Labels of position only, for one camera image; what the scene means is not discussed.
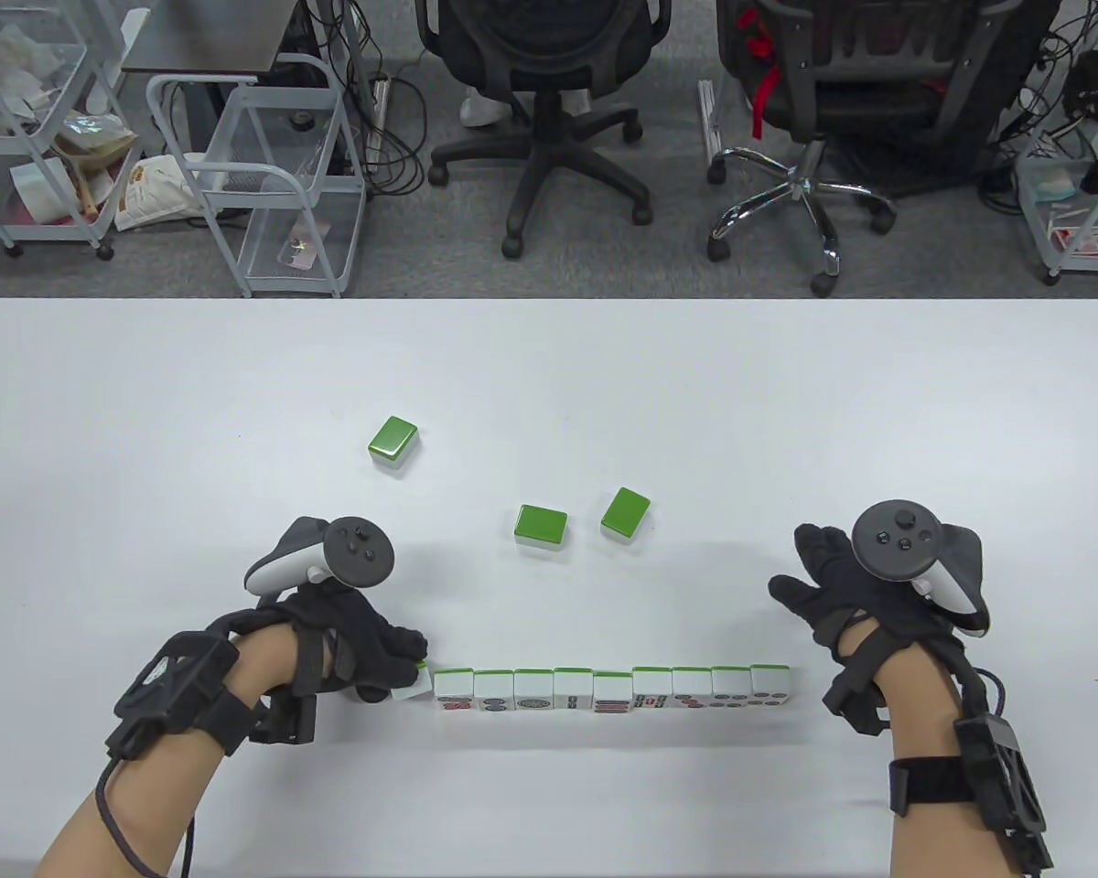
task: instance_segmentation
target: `chrome chair base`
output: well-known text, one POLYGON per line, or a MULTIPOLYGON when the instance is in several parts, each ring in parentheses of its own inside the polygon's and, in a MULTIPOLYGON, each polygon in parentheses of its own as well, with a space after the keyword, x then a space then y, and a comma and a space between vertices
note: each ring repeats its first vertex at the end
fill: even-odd
POLYGON ((895 202, 888 198, 876 193, 867 187, 860 187, 855 183, 841 183, 837 180, 821 180, 817 173, 821 166, 821 153, 826 149, 825 140, 814 140, 802 150, 797 164, 792 167, 768 157, 763 151, 751 150, 747 146, 729 146, 719 150, 708 165, 708 183, 724 183, 726 178, 725 165, 729 158, 741 159, 743 162, 753 165, 761 171, 778 179, 780 183, 760 192, 751 198, 740 201, 725 211, 724 216, 716 221, 707 237, 707 256, 713 262, 721 262, 732 255, 728 248, 728 232, 736 228, 739 223, 746 221, 761 211, 774 205, 783 204, 784 201, 800 201, 805 212, 809 214, 809 221, 814 223, 818 237, 821 241, 821 256, 824 256, 825 271, 818 272, 814 277, 809 289, 815 296, 825 299, 833 292, 838 284, 838 275, 842 272, 842 257, 838 252, 838 230, 833 227, 833 221, 826 213, 821 205, 821 195, 852 195, 858 198, 860 204, 870 211, 870 226, 877 234, 888 234, 895 227, 898 211, 895 202))

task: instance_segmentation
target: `black glove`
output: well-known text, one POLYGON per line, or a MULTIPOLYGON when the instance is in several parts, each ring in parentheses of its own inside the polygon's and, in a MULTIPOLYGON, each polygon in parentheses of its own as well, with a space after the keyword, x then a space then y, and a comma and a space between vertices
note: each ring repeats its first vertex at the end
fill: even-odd
POLYGON ((360 589, 336 579, 306 583, 285 599, 223 616, 211 628, 247 634, 277 623, 291 623, 298 634, 294 697, 354 686, 362 701, 382 701, 390 689, 414 684, 416 662, 427 657, 423 634, 391 626, 360 589), (322 676, 323 643, 333 656, 327 677, 322 676))
POLYGON ((814 640, 845 666, 824 699, 832 713, 845 717, 862 734, 882 732, 887 724, 876 708, 885 701, 874 685, 875 673, 889 656, 916 643, 955 674, 963 685, 965 706, 979 707, 984 701, 987 708, 984 683, 964 657, 964 644, 952 633, 951 623, 909 583, 887 582, 867 573, 855 559, 850 539, 838 528, 802 524, 793 541, 805 572, 818 588, 792 576, 774 576, 770 594, 809 623, 814 640), (879 630, 853 655, 841 657, 838 640, 842 631, 866 618, 874 618, 879 630))

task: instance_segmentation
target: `chair base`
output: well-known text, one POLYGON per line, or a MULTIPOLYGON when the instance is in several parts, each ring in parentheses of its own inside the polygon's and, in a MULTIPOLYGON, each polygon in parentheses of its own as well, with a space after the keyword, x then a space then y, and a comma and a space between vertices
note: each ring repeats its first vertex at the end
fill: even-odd
POLYGON ((821 205, 822 195, 851 195, 858 198, 860 204, 870 211, 870 226, 876 234, 888 234, 895 227, 898 211, 888 198, 876 193, 869 187, 855 183, 839 183, 837 180, 824 180, 817 176, 821 166, 821 153, 826 149, 825 140, 814 140, 802 151, 796 165, 787 167, 771 159, 762 151, 751 150, 747 146, 729 146, 719 150, 708 165, 708 183, 719 184, 726 178, 725 165, 729 158, 738 158, 768 175, 781 180, 776 187, 766 189, 751 198, 740 201, 729 207, 720 216, 707 238, 707 256, 713 262, 728 259, 732 251, 728 248, 726 237, 728 232, 740 225, 746 218, 761 211, 782 204, 784 201, 800 201, 809 221, 814 223, 821 241, 821 255, 825 258, 825 271, 814 277, 809 289, 818 299, 825 299, 838 285, 838 275, 842 272, 842 256, 838 251, 838 230, 833 221, 821 205))
POLYGON ((446 187, 449 162, 470 159, 527 160, 524 176, 513 195, 513 204, 507 210, 507 235, 502 252, 508 259, 519 259, 525 251, 525 225, 537 194, 554 168, 569 168, 624 193, 634 202, 634 225, 649 226, 654 218, 650 190, 610 159, 583 145, 584 140, 615 125, 623 126, 623 140, 626 143, 637 143, 642 138, 638 110, 586 113, 573 117, 562 110, 560 91, 538 91, 534 99, 533 130, 529 133, 491 134, 438 146, 430 153, 427 181, 432 187, 446 187))

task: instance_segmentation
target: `hand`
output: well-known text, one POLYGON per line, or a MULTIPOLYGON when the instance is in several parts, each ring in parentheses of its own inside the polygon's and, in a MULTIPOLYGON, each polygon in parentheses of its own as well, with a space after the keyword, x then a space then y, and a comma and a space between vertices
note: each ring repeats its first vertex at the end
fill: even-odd
POLYGON ((213 628, 248 634, 240 644, 270 630, 291 626, 296 640, 288 680, 295 695, 336 691, 354 686, 365 701, 382 701, 390 689, 418 677, 416 662, 427 657, 427 639, 410 628, 391 626, 360 589, 336 579, 300 586, 289 598, 235 611, 213 628))
POLYGON ((814 640, 830 649, 833 660, 842 662, 862 639, 878 626, 909 643, 946 640, 959 645, 952 626, 938 616, 929 603, 908 583, 887 582, 867 573, 854 556, 850 539, 838 528, 802 524, 793 534, 805 572, 818 588, 792 576, 770 579, 770 594, 814 629, 814 640), (862 627, 839 644, 843 633, 862 627))

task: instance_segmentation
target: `red strap on chair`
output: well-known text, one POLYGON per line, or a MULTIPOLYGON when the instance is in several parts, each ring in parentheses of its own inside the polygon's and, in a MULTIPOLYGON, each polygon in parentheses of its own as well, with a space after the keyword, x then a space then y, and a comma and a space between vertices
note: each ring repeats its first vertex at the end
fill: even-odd
POLYGON ((753 95, 753 139, 759 140, 761 135, 765 133, 768 102, 772 99, 772 92, 777 91, 777 87, 781 85, 781 68, 776 64, 776 43, 772 41, 772 34, 768 32, 765 22, 761 21, 757 9, 750 9, 749 12, 743 13, 740 21, 737 22, 737 29, 746 33, 754 31, 757 35, 747 38, 744 45, 749 47, 749 54, 753 58, 772 66, 770 75, 765 77, 765 82, 761 83, 753 95))

